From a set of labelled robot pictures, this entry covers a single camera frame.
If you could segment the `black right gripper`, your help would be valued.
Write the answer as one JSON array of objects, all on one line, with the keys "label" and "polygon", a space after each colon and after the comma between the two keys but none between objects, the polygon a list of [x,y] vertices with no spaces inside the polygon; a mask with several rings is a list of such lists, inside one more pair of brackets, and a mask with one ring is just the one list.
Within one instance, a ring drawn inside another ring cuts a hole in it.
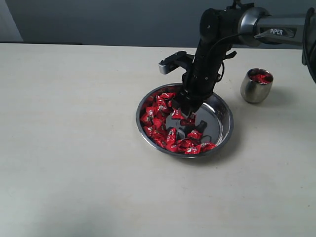
[{"label": "black right gripper", "polygon": [[181,89],[172,99],[172,107],[180,109],[181,115],[190,117],[213,94],[218,80],[218,71],[231,43],[216,45],[200,41],[195,58],[187,74],[183,76]]}]

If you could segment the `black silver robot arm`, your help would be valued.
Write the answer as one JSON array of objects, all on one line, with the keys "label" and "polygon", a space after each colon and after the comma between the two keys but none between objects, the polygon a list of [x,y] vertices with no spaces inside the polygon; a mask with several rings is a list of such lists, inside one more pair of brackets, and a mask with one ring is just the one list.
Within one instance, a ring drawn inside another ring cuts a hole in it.
[{"label": "black silver robot arm", "polygon": [[288,44],[302,47],[302,63],[312,79],[316,78],[316,10],[305,14],[272,16],[253,3],[236,0],[225,10],[206,10],[200,19],[200,40],[195,55],[174,54],[175,64],[186,70],[182,87],[172,106],[189,117],[208,99],[216,83],[224,60],[233,58],[228,53],[232,45],[257,47],[260,44]]}]

